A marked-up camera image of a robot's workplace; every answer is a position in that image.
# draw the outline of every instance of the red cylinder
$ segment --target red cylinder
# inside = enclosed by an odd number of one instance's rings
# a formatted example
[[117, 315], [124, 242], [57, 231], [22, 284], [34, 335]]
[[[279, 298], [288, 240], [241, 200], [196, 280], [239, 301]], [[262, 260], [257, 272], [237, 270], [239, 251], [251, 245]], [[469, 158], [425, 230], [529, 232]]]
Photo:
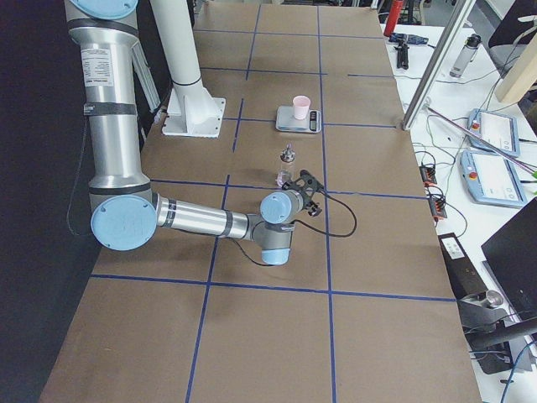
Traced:
[[384, 36], [390, 36], [395, 29], [395, 25], [399, 21], [399, 15], [403, 9], [403, 0], [393, 0], [392, 7], [389, 9], [388, 22], [384, 29]]

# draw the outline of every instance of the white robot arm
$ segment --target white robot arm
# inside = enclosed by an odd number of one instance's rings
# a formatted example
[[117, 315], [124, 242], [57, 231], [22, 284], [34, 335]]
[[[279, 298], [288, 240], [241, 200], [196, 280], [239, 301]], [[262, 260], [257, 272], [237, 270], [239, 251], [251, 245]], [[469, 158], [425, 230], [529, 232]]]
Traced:
[[[137, 3], [65, 0], [70, 36], [81, 47], [84, 113], [95, 158], [96, 174], [89, 184], [94, 234], [110, 249], [129, 250], [146, 243], [157, 226], [174, 228], [252, 240], [260, 245], [266, 264], [286, 263], [294, 215], [301, 210], [310, 215], [320, 212], [311, 197], [322, 186], [306, 171], [300, 182], [265, 197], [261, 215], [199, 206], [152, 192], [141, 169], [133, 89], [131, 50], [138, 42]], [[187, 130], [199, 130], [222, 111], [214, 108], [214, 98], [201, 83], [186, 0], [151, 3], [175, 87], [172, 97], [177, 97], [181, 109], [179, 126], [184, 123]], [[181, 52], [169, 40], [170, 15], [175, 17], [175, 26], [180, 26]]]

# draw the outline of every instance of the plastic cup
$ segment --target plastic cup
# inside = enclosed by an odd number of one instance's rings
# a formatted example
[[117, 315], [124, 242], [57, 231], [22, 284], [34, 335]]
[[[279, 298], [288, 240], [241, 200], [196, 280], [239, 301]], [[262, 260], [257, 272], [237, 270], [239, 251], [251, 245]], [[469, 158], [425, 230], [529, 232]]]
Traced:
[[310, 111], [311, 100], [304, 96], [298, 95], [293, 98], [293, 117], [297, 120], [304, 120]]

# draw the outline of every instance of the glass bottle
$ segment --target glass bottle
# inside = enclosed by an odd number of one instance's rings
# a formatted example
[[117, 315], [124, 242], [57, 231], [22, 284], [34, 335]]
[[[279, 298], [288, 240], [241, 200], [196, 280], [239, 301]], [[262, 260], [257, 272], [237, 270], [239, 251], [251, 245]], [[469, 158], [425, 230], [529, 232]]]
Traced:
[[278, 177], [276, 178], [276, 183], [279, 187], [282, 187], [285, 182], [291, 182], [293, 180], [293, 176], [295, 175], [295, 156], [296, 153], [293, 151], [291, 143], [287, 144], [287, 147], [279, 156], [281, 162]]

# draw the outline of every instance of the digital scale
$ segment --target digital scale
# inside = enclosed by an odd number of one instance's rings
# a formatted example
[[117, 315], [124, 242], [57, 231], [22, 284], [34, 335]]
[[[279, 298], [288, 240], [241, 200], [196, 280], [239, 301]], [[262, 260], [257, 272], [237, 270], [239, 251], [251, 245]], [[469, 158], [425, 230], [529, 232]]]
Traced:
[[276, 128], [280, 132], [319, 133], [321, 131], [321, 111], [310, 110], [305, 119], [293, 116], [293, 107], [282, 105], [278, 108]]
[[[517, 121], [507, 115], [474, 109], [468, 117], [468, 130], [513, 157], [520, 155]], [[476, 149], [492, 151], [485, 144], [470, 138]]]
[[461, 167], [462, 177], [476, 203], [517, 208], [527, 203], [511, 161], [492, 153], [465, 150], [461, 154]]

